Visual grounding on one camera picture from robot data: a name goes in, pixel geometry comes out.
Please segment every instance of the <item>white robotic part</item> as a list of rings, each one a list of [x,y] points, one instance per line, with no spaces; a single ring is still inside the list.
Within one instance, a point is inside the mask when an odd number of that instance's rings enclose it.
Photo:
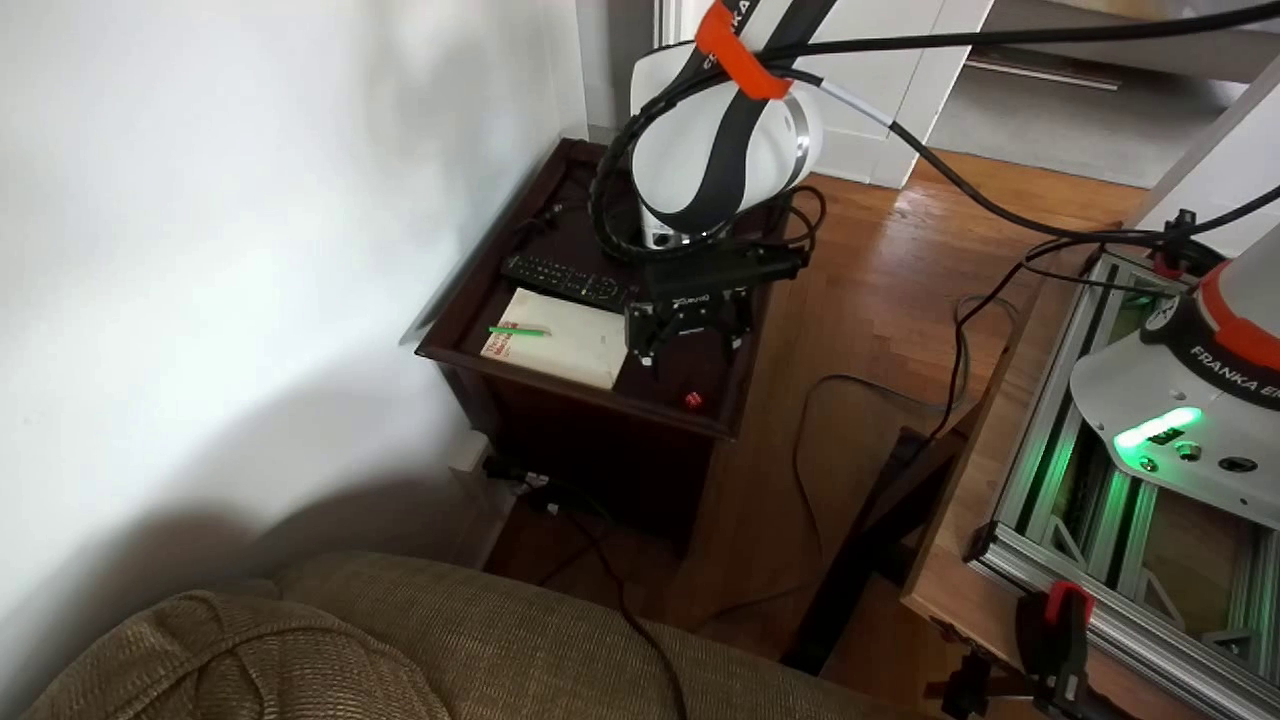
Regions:
[[[673,42],[653,50],[633,72],[633,106],[645,106],[656,90],[673,83],[673,77],[692,54],[692,42]],[[633,150],[633,179],[645,198],[645,243],[648,247],[678,247],[689,235],[673,233],[656,213],[678,213],[699,191],[709,177],[709,154],[719,132],[719,116],[737,101],[737,83],[714,83],[709,90],[689,95],[666,116],[660,116]],[[821,154],[821,125],[806,90],[789,90],[772,101],[757,121],[748,162],[743,162],[743,195],[739,206],[757,206],[792,182],[800,182]]]
[[[1280,339],[1276,272],[1280,226],[1217,281],[1227,310],[1271,339]],[[1280,373],[1224,359],[1204,285],[1168,298],[1138,332],[1085,357],[1071,399],[1128,476],[1280,528]]]

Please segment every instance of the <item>paper note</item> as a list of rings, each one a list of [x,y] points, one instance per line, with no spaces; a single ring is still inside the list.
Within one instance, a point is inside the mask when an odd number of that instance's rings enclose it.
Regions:
[[[515,287],[479,357],[610,388],[628,359],[628,322],[618,310]]]

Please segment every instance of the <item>beige upholstery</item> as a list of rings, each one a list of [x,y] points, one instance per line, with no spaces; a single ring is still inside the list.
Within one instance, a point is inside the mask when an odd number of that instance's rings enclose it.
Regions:
[[[656,628],[689,716],[899,716],[835,684]],[[653,649],[610,613],[500,576],[325,556],[187,590],[86,649],[30,716],[676,716]]]

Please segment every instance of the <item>hardwood floor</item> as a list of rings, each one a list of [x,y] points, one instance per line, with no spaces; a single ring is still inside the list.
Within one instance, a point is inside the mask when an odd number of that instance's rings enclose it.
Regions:
[[[948,159],[998,202],[1071,226],[1116,224],[1142,195],[977,154]],[[817,179],[817,188],[832,206],[825,243],[800,281],[772,293],[748,413],[713,459],[692,551],[676,558],[665,539],[588,521],[628,584],[628,608],[761,656],[780,656],[800,623],[897,427],[933,424],[951,368],[951,302],[987,293],[1041,240],[990,219],[933,169],[919,169],[902,191],[842,179]],[[1025,308],[1033,285],[1016,281],[1005,298]],[[970,322],[966,399],[987,385],[1005,337],[1005,310]],[[857,373],[919,404],[850,385],[829,385],[812,399],[800,434],[800,476],[821,533],[812,537],[792,479],[792,431],[804,393],[829,373]],[[488,572],[615,601],[577,528],[526,507],[508,521]],[[944,678],[956,656],[960,649],[897,603],[893,584],[873,584],[829,678],[935,713],[919,687]]]

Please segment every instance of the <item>green light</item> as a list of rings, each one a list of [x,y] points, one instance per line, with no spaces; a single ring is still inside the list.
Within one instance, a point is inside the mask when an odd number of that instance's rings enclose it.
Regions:
[[[1164,413],[1164,415],[1151,415],[1151,418],[1120,431],[1120,434],[1116,434],[1116,446],[1120,446],[1120,451],[1130,451],[1130,446],[1138,446],[1138,445],[1151,439],[1151,434],[1164,434],[1164,431],[1172,431],[1172,427],[1186,427],[1186,424],[1201,424],[1201,418],[1204,418],[1201,406],[1172,406],[1172,413]]]

